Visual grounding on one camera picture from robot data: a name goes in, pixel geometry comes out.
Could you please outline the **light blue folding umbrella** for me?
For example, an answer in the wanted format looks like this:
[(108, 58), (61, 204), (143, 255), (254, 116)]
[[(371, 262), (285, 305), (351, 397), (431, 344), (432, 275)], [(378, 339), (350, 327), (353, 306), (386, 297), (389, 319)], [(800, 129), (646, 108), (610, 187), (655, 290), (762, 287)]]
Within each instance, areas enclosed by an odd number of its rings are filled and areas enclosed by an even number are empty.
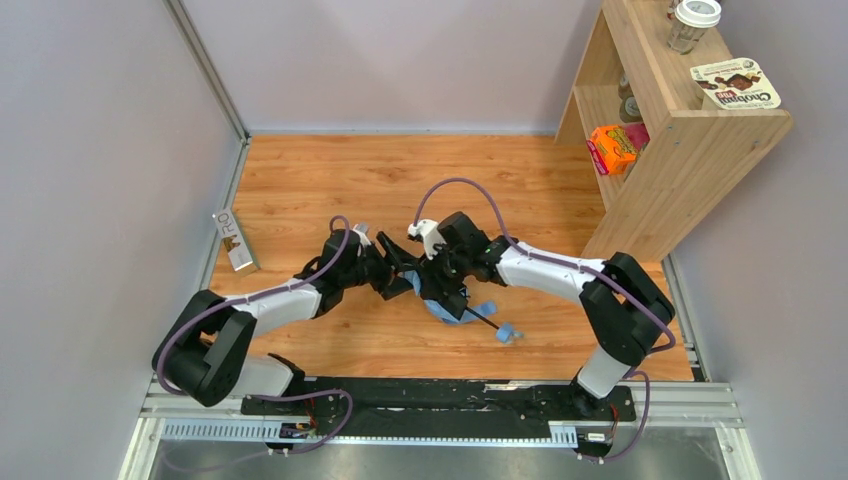
[(413, 291), (424, 302), (430, 314), (446, 325), (465, 325), (479, 320), (494, 328), (496, 330), (495, 338), (503, 344), (512, 344), (516, 340), (524, 337), (524, 333), (516, 330), (509, 322), (496, 324), (490, 319), (490, 316), (498, 313), (498, 308), (494, 301), (489, 300), (479, 305), (469, 307), (467, 305), (469, 294), (466, 287), (461, 287), (459, 290), (461, 299), (460, 308), (448, 308), (435, 299), (425, 297), (423, 280), (418, 273), (414, 271), (406, 271), (402, 272), (400, 277), (411, 284)]

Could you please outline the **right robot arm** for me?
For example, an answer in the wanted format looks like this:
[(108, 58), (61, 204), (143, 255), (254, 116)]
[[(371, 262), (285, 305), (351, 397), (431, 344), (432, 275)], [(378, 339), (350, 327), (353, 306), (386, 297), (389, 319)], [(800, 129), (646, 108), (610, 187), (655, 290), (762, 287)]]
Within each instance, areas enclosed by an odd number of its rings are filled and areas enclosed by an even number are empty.
[(441, 222), (419, 220), (407, 229), (422, 243), (412, 281), (428, 309), (448, 323), (482, 320), (492, 302), (469, 303), (465, 280), (522, 287), (583, 307), (598, 343), (573, 382), (593, 400), (606, 398), (619, 380), (652, 352), (675, 316), (671, 301), (630, 255), (582, 259), (540, 250), (512, 237), (489, 238), (464, 213)]

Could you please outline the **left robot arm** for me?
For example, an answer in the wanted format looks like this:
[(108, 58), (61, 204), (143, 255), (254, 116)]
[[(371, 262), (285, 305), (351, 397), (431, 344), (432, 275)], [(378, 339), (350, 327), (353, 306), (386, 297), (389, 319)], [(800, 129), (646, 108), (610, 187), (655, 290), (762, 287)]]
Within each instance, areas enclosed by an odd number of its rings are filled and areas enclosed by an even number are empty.
[(320, 255), (281, 285), (230, 296), (196, 292), (157, 347), (151, 366), (168, 392), (214, 406), (245, 382), (254, 338), (325, 315), (351, 288), (368, 285), (385, 300), (403, 294), (412, 285), (402, 275), (418, 261), (383, 232), (371, 241), (360, 231), (335, 229)]

